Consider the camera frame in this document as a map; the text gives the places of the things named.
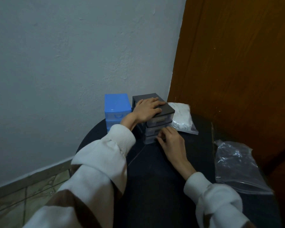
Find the hand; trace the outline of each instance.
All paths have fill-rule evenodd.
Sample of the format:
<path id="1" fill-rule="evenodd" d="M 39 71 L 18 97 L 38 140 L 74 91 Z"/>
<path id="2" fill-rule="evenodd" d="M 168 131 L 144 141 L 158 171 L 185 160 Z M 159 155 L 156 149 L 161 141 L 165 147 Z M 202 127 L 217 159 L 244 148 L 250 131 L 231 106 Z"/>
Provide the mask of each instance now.
<path id="1" fill-rule="evenodd" d="M 153 118 L 154 115 L 160 113 L 161 108 L 154 108 L 164 104 L 165 102 L 159 101 L 158 98 L 142 99 L 137 102 L 133 112 L 125 116 L 120 124 L 132 131 L 137 123 L 146 122 Z"/>
<path id="2" fill-rule="evenodd" d="M 160 113 L 161 108 L 155 108 L 159 105 L 165 105 L 164 101 L 159 101 L 158 98 L 149 98 L 137 102 L 133 114 L 135 114 L 137 123 L 142 123 L 150 120 L 154 115 Z"/>
<path id="3" fill-rule="evenodd" d="M 187 180 L 196 170 L 190 164 L 186 156 L 185 140 L 172 127 L 163 128 L 157 140 L 163 148 L 168 160 L 174 168 Z"/>

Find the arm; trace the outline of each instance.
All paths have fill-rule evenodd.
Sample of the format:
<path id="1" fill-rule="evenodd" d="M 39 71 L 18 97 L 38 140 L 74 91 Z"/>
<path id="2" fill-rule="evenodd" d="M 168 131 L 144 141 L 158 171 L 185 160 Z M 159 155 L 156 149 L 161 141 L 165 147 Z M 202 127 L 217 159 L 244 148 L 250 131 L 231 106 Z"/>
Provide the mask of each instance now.
<path id="1" fill-rule="evenodd" d="M 186 157 L 185 141 L 174 128 L 163 128 L 157 139 L 168 160 L 186 180 L 184 193 L 196 204 L 195 215 L 200 228 L 255 227 L 242 213 L 242 199 L 234 189 L 212 184 L 194 169 Z"/>
<path id="2" fill-rule="evenodd" d="M 125 157 L 135 143 L 131 131 L 159 113 L 154 108 L 163 104 L 156 98 L 139 101 L 120 125 L 82 148 L 72 160 L 72 177 L 25 227 L 113 227 L 114 204 L 127 181 Z"/>

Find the dark gray lid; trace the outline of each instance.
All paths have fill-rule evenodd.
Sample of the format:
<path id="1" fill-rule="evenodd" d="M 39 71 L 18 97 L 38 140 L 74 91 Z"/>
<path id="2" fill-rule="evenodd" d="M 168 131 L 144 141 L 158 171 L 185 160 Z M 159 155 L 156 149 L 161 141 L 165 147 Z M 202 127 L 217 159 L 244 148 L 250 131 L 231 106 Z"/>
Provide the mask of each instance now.
<path id="1" fill-rule="evenodd" d="M 164 101 L 160 96 L 158 96 L 156 93 L 153 94 L 144 94 L 144 95 L 137 95 L 137 96 L 133 96 L 133 105 L 132 107 L 135 106 L 135 102 L 139 102 L 141 99 L 148 99 L 148 98 L 158 98 L 159 101 Z M 160 117 L 160 116 L 165 116 L 165 115 L 169 115 L 169 114 L 174 114 L 175 110 L 169 106 L 168 103 L 166 103 L 165 105 L 161 105 L 158 108 L 161 108 L 162 111 L 159 114 L 156 114 L 154 116 L 154 118 Z"/>

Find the right hand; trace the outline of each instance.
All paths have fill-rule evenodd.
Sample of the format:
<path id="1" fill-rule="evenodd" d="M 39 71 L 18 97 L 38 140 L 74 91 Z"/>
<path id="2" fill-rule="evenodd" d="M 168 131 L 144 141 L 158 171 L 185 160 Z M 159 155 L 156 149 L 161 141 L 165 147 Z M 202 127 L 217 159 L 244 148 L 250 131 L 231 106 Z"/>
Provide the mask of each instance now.
<path id="1" fill-rule="evenodd" d="M 196 170 L 186 156 L 185 140 L 172 127 L 163 128 L 157 140 L 174 168 L 187 180 Z"/>

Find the baseboard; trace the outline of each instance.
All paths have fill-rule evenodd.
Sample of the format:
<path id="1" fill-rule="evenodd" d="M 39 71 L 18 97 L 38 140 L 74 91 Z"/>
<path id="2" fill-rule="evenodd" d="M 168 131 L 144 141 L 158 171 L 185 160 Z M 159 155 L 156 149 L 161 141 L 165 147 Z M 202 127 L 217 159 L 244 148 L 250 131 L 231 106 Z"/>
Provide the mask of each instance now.
<path id="1" fill-rule="evenodd" d="M 41 168 L 0 186 L 0 198 L 68 170 L 72 159 L 73 157 L 67 158 L 59 163 Z"/>

